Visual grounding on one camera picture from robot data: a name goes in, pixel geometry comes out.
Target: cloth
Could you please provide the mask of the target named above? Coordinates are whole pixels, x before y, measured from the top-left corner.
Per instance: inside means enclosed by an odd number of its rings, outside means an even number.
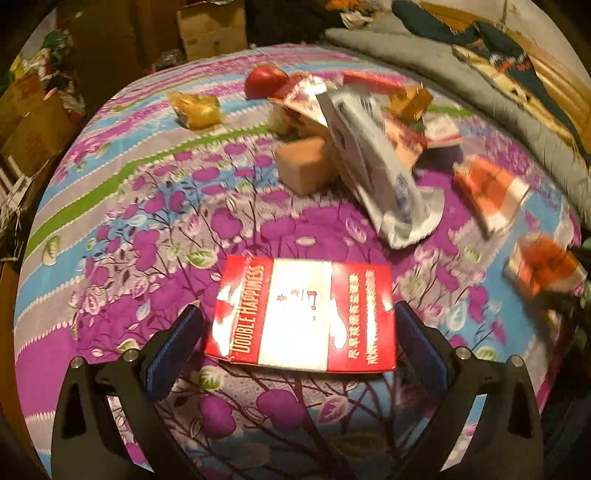
[[[107,361],[141,347],[195,299],[212,318],[232,254],[388,264],[392,301],[408,300],[453,345],[479,356],[522,355],[544,404],[556,371],[548,365],[560,363],[563,337],[555,345],[537,331],[502,269],[530,229],[561,247],[579,241],[577,220],[551,178],[516,141],[434,92],[439,108],[457,113],[465,153],[522,176],[534,194],[509,236],[487,240],[452,186],[462,150],[441,149],[415,168],[418,186],[444,191],[441,224],[420,245],[394,252],[343,190],[298,197],[279,182],[273,151],[282,142],[265,127],[271,106],[242,96],[258,63],[326,79],[352,69],[415,83],[351,52],[290,44],[163,70],[100,109],[41,200],[15,306],[19,397],[45,465],[71,358]],[[167,99],[175,90],[216,95],[223,125],[183,128]],[[336,469],[338,478],[381,480],[418,438],[434,400],[403,363],[396,376],[327,377],[195,355],[157,409],[208,478],[304,478]],[[477,399],[450,463],[465,450],[482,406]],[[131,458],[144,463],[117,399],[111,407]]]
[[[334,28],[326,31],[326,38],[335,45],[411,70],[423,80],[430,79],[493,119],[534,154],[569,196],[584,226],[591,228],[591,176],[562,139],[458,60],[449,45],[390,34],[390,24],[381,25],[386,29],[383,33]]]
[[[489,79],[491,83],[507,95],[507,97],[521,105],[542,124],[558,135],[570,148],[573,149],[575,155],[581,154],[577,139],[573,136],[571,130],[558,121],[537,97],[525,90],[509,75],[497,69],[497,67],[491,64],[488,59],[463,47],[454,46],[453,52],[456,57],[467,62],[474,69],[481,72],[486,79]]]
[[[495,81],[496,73],[504,74],[525,89],[527,100],[522,100],[521,103],[527,104],[531,101],[535,104],[530,108],[532,114],[540,113],[543,118],[551,115],[563,128],[568,129],[574,139],[574,148],[581,153],[587,164],[590,163],[591,157],[587,155],[577,129],[569,116],[548,94],[544,84],[538,78],[527,52],[515,40],[494,25],[484,21],[476,21],[465,32],[457,33],[430,12],[407,0],[394,1],[392,12],[415,35],[450,45],[464,46],[475,55],[486,59],[494,68],[494,72],[481,67],[478,68],[478,71],[493,77],[493,81]],[[473,56],[464,55],[464,57],[469,62],[474,60]]]
[[[449,28],[444,22],[413,2],[397,0],[392,2],[392,13],[396,15],[406,29],[419,36],[447,44],[469,45],[479,37],[474,27],[459,33]]]

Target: red and white package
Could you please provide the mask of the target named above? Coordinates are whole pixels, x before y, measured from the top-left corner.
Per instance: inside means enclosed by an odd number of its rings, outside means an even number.
[[[204,352],[303,371],[392,370],[389,266],[229,257]]]
[[[356,70],[345,70],[343,72],[343,85],[355,85],[362,83],[371,93],[389,95],[390,93],[404,88],[404,85],[384,75],[371,72],[357,72]]]

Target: brown cardboard box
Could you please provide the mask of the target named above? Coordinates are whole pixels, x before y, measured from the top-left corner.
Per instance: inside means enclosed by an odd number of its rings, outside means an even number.
[[[22,172],[32,176],[66,147],[73,134],[59,95],[52,95],[22,119],[1,153],[4,158],[12,155]]]
[[[229,5],[199,2],[177,13],[178,30],[189,60],[247,48],[244,1]]]
[[[25,75],[8,86],[0,98],[0,147],[44,96],[45,90],[36,73]]]

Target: sponge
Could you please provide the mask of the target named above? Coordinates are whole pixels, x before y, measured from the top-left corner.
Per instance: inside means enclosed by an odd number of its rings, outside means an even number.
[[[310,137],[275,150],[280,180],[298,195],[308,195],[333,183],[339,176],[333,159],[326,154],[325,140]]]

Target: white plastic bag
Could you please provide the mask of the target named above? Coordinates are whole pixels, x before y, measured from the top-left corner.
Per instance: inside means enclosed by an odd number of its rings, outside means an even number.
[[[348,86],[318,101],[340,153],[341,178],[366,207],[380,237],[400,249],[433,233],[443,215],[443,191],[417,187],[388,140],[369,91]]]

